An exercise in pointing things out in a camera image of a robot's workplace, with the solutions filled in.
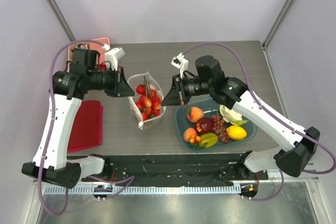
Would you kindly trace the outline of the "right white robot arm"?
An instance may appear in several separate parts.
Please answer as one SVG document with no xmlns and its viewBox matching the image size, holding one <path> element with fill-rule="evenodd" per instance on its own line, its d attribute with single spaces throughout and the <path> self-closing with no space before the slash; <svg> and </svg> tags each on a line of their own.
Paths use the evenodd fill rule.
<svg viewBox="0 0 336 224">
<path fill-rule="evenodd" d="M 299 177 L 316 152 L 315 143 L 320 132 L 310 127 L 305 129 L 279 114 L 264 103 L 247 85 L 234 77 L 227 77 L 220 63 L 212 56 L 196 59 L 196 76 L 185 76 L 188 61 L 182 54 L 174 57 L 171 64 L 179 74 L 173 76 L 172 86 L 162 101 L 163 106 L 185 105 L 192 96 L 208 94 L 216 103 L 225 105 L 251 120 L 266 132 L 278 148 L 249 151 L 238 162 L 237 173 L 242 179 L 250 179 L 256 172 L 279 169 L 291 177 Z"/>
</svg>

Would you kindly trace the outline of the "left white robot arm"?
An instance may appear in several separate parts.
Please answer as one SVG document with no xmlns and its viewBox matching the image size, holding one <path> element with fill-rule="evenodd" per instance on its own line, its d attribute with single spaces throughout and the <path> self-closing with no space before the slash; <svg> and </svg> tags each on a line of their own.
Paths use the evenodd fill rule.
<svg viewBox="0 0 336 224">
<path fill-rule="evenodd" d="M 105 182 L 112 174 L 108 157 L 67 159 L 70 133 L 85 94 L 102 90 L 116 98 L 135 95 L 116 59 L 124 53 L 122 48 L 106 52 L 110 66 L 105 71 L 97 67 L 98 51 L 76 48 L 72 52 L 68 69 L 52 76 L 48 118 L 39 148 L 33 160 L 22 165 L 22 173 L 28 177 L 67 189 L 74 188 L 83 178 L 95 176 Z"/>
</svg>

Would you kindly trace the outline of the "clear zip top bag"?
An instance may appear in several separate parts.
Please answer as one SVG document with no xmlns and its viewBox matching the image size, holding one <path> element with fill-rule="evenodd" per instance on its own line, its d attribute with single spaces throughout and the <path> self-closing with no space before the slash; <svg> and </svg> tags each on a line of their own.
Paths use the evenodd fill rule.
<svg viewBox="0 0 336 224">
<path fill-rule="evenodd" d="M 165 113 L 159 84 L 149 72 L 131 76 L 128 84 L 135 92 L 133 97 L 129 97 L 129 105 L 137 127 L 140 130 L 154 127 Z"/>
</svg>

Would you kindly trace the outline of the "red cherry bunch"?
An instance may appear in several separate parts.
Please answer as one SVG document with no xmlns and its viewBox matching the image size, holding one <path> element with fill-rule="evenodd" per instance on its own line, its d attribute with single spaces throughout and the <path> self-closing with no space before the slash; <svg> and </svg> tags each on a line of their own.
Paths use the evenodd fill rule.
<svg viewBox="0 0 336 224">
<path fill-rule="evenodd" d="M 140 122 L 145 122 L 161 115 L 162 95 L 159 93 L 159 89 L 150 81 L 149 77 L 142 77 L 142 83 L 137 85 L 136 93 L 139 97 L 136 100 L 135 106 L 140 112 Z"/>
</svg>

